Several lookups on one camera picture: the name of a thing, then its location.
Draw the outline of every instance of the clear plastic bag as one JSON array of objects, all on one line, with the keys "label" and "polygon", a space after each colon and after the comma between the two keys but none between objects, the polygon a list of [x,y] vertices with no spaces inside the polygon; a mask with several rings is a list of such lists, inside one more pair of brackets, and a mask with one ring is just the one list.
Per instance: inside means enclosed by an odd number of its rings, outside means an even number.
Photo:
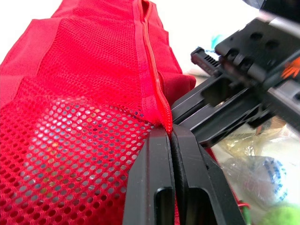
[{"label": "clear plastic bag", "polygon": [[222,164],[227,177],[267,209],[280,203],[300,204],[299,165],[272,157],[230,158]]},{"label": "clear plastic bag", "polygon": [[284,150],[285,142],[300,149],[297,134],[283,120],[274,117],[257,129],[242,126],[222,140],[219,146],[234,157],[243,157],[265,155],[264,150],[276,149],[273,143],[280,143],[280,150]]}]

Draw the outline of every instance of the zipper teeth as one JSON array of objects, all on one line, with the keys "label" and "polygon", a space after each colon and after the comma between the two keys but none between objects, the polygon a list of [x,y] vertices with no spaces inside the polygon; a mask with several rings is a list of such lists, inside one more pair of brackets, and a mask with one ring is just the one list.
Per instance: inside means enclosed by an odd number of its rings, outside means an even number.
[{"label": "zipper teeth", "polygon": [[151,4],[151,2],[148,2],[148,3],[149,3],[149,8],[148,8],[147,14],[144,17],[144,22],[143,22],[143,19],[142,19],[142,24],[143,24],[143,28],[144,28],[143,29],[144,41],[145,41],[146,48],[147,48],[148,53],[149,53],[148,60],[149,60],[151,70],[152,70],[153,75],[154,75],[157,95],[158,95],[160,103],[162,104],[163,109],[164,109],[163,114],[165,114],[165,117],[166,117],[165,129],[166,129],[166,132],[170,135],[171,132],[172,132],[172,113],[171,113],[171,109],[169,107],[169,104],[168,104],[168,102],[167,102],[167,100],[166,100],[166,98],[165,98],[165,96],[162,92],[161,83],[160,83],[158,72],[157,72],[157,69],[156,69],[154,53],[153,53],[153,50],[152,50],[152,47],[151,47],[151,44],[150,44],[150,39],[149,39],[149,34],[148,34],[148,17],[150,15],[151,10],[152,10],[152,4]]}]

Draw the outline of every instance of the red mesh fabric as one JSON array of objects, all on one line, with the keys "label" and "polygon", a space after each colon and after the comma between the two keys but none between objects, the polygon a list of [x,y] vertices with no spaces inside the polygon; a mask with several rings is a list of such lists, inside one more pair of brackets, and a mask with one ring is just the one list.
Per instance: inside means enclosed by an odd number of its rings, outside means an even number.
[{"label": "red mesh fabric", "polygon": [[64,0],[34,20],[0,66],[0,225],[120,225],[144,139],[172,124],[164,98],[194,85],[152,3]]}]

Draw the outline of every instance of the red zipper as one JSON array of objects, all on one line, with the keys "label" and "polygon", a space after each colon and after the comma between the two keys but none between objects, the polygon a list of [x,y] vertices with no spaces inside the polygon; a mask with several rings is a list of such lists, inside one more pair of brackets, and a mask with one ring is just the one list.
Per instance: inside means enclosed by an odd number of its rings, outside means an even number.
[{"label": "red zipper", "polygon": [[[143,14],[143,6],[142,1],[147,3],[149,5],[146,15]],[[143,39],[146,47],[147,52],[147,58],[150,66],[150,71],[152,72],[152,78],[154,82],[154,87],[157,94],[157,103],[160,105],[158,106],[158,110],[160,113],[162,113],[163,117],[163,125],[165,127],[165,130],[168,135],[172,133],[172,113],[171,108],[169,106],[168,101],[166,100],[163,91],[162,91],[162,85],[159,79],[159,74],[156,68],[154,53],[151,47],[150,39],[149,39],[149,33],[148,33],[148,18],[150,16],[151,10],[152,10],[152,2],[142,0],[139,1],[138,7],[141,13],[141,21],[142,21],[142,27],[143,27]]]}]

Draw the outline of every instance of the green fuzzy ball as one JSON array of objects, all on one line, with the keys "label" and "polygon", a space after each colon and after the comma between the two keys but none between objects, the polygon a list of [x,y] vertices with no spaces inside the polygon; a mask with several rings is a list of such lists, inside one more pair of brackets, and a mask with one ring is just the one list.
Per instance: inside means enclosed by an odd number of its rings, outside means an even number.
[{"label": "green fuzzy ball", "polygon": [[270,210],[259,225],[300,225],[300,208],[282,206]]}]

